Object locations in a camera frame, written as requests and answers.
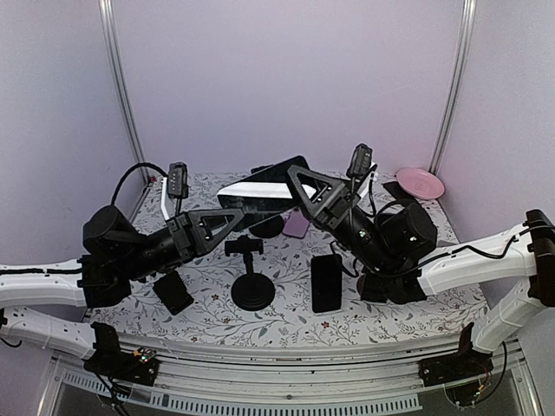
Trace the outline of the blue-edged phone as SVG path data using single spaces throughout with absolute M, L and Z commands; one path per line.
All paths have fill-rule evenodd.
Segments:
M 389 299 L 388 281 L 369 275 L 362 275 L 357 284 L 357 291 L 364 302 L 385 303 Z

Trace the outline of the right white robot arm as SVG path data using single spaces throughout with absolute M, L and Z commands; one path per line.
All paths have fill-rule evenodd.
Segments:
M 554 305 L 554 226 L 542 211 L 507 231 L 469 244 L 437 245 L 437 228 L 412 201 L 387 204 L 371 218 L 358 202 L 354 181 L 301 166 L 287 171 L 287 185 L 304 215 L 362 264 L 358 283 L 365 302 L 407 304 L 475 283 L 517 278 L 513 289 L 473 323 L 469 344 L 453 353 L 448 370 L 466 378 L 508 336 Z

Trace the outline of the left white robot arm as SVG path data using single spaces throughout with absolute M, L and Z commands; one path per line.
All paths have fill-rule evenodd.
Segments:
M 107 205 L 83 226 L 87 252 L 82 257 L 1 268 L 1 334 L 84 361 L 94 356 L 109 375 L 123 375 L 129 359 L 111 326 L 69 322 L 34 307 L 113 307 L 131 295 L 133 281 L 145 281 L 211 253 L 243 217 L 237 208 L 184 211 L 168 219 L 164 228 L 145 235 L 116 206 Z

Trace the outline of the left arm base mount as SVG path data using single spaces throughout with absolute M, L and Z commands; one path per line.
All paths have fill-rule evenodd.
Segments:
M 93 322 L 95 340 L 93 354 L 84 360 L 84 369 L 103 375 L 111 380 L 123 380 L 152 387 L 160 368 L 157 353 L 149 348 L 138 348 L 133 352 L 121 349 L 115 329 L 105 323 Z

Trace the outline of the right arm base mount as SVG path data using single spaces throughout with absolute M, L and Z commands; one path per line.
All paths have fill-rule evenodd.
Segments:
M 425 387 L 456 382 L 467 378 L 485 376 L 489 379 L 493 370 L 492 353 L 481 353 L 473 349 L 473 323 L 466 325 L 460 333 L 458 348 L 454 353 L 438 355 L 419 361 L 418 375 Z M 447 398 L 461 407 L 476 405 L 485 389 L 485 383 L 474 381 L 466 386 L 450 387 Z

